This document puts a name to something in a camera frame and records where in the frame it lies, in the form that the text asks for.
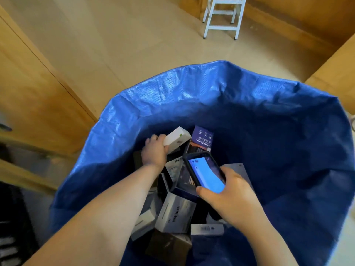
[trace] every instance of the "right arm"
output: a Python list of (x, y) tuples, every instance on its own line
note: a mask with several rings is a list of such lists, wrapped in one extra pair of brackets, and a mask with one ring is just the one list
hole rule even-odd
[(227, 182), (217, 194), (197, 187), (198, 195), (208, 202), (229, 224), (248, 239), (258, 266), (298, 265), (282, 236), (270, 223), (250, 185), (231, 168), (222, 166)]

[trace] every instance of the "blue bag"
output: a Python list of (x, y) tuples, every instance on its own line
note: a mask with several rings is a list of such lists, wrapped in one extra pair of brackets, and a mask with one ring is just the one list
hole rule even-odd
[[(273, 226), (299, 265), (328, 261), (355, 192), (351, 129), (338, 98), (226, 61), (175, 68), (113, 97), (55, 195), (52, 228), (133, 172), (145, 138), (178, 126), (214, 132), (221, 165), (242, 162)], [(140, 258), (127, 246), (122, 265)], [(256, 265), (230, 228), (199, 265)]]

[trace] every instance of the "wooden door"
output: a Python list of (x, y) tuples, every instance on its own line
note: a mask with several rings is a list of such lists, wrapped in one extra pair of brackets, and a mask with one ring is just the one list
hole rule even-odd
[(67, 155), (80, 150), (95, 116), (0, 6), (0, 142)]
[(355, 35), (353, 35), (306, 82), (338, 96), (343, 107), (355, 114)]

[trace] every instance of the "phone screen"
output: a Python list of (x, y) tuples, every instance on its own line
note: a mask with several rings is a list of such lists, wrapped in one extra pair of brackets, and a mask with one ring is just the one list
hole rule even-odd
[(224, 189), (224, 178), (218, 165), (210, 157), (190, 159), (189, 163), (201, 186), (215, 193), (220, 193)]

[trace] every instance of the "tile floor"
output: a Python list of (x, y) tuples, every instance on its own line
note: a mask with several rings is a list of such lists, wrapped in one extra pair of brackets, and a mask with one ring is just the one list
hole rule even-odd
[[(0, 0), (96, 116), (115, 94), (169, 69), (226, 59), (305, 81), (326, 60), (244, 18), (239, 39), (210, 30), (179, 0)], [(213, 21), (229, 23), (216, 15)]]

